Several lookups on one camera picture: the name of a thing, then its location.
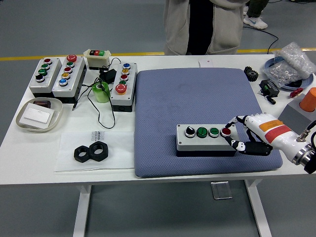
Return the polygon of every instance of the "blue bowl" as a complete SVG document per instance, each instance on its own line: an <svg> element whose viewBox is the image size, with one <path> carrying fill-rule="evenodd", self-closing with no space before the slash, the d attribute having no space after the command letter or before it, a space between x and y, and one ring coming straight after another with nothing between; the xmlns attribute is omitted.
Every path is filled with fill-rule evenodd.
<svg viewBox="0 0 316 237"><path fill-rule="evenodd" d="M264 67L266 69L268 67L271 67L274 64L275 64L275 59L272 58L272 59L269 59L265 63ZM287 89L287 90L296 90L297 88L306 88L306 87L310 86L313 83L313 80L314 80L313 74L310 74L310 76L307 79L301 80L302 84L300 86L293 87L293 86L289 86L289 84L287 84L285 86L282 86L282 88Z"/></svg>

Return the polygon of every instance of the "gray jacket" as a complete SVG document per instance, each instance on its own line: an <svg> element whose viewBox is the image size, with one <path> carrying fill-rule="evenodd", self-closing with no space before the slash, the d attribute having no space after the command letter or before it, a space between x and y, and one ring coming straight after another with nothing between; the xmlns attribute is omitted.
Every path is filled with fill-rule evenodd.
<svg viewBox="0 0 316 237"><path fill-rule="evenodd" d="M214 3L214 30L207 54L236 54L243 26L243 4L247 0L210 1ZM189 0L166 0L163 20L165 55L185 55L189 42Z"/></svg>

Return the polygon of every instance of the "black gear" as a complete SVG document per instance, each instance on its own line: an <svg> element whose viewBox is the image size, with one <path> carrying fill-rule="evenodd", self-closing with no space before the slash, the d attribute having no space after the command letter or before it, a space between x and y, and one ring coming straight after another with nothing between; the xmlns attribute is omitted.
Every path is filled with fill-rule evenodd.
<svg viewBox="0 0 316 237"><path fill-rule="evenodd" d="M245 70L243 70L243 72L246 73L248 71L252 71L252 68L247 66L247 67L245 67Z"/></svg>
<svg viewBox="0 0 316 237"><path fill-rule="evenodd" d="M248 71L246 72L246 76L248 78L248 81L256 81L258 78L258 73L256 71Z"/></svg>

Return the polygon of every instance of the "white tray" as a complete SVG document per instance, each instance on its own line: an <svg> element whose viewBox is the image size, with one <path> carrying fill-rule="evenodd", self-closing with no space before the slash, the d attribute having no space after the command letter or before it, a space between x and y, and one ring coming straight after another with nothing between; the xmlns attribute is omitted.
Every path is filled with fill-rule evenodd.
<svg viewBox="0 0 316 237"><path fill-rule="evenodd" d="M31 127L31 126L28 126L28 125L24 125L24 124L21 124L19 121L27 107L27 105L29 103L33 103L34 101L43 101L43 100L48 100L50 101L51 103L51 109L54 110L54 114L53 114L53 117L51 118L51 121L49 123L49 126L47 128L34 128L34 127ZM38 97L38 98L34 98L32 100L29 100L28 102L25 103L25 105L22 107L22 109L20 110L19 114L17 115L16 119L15 119L15 122L16 124L22 128L22 129L25 129L27 131L30 131L30 132L46 132L46 131L49 131L51 130L54 126L56 126L57 122L59 121L59 118L62 114L62 111L63 111L63 104L61 103L60 100L57 100L55 98L45 98L45 97Z"/></svg>

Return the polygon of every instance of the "orange cylinder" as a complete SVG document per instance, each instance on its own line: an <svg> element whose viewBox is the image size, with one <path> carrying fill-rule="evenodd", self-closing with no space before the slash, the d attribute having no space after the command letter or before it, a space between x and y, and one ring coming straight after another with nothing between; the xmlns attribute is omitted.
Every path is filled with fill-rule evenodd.
<svg viewBox="0 0 316 237"><path fill-rule="evenodd" d="M316 87L310 89L307 95L300 102L300 107L306 112L313 112L316 108Z"/></svg>

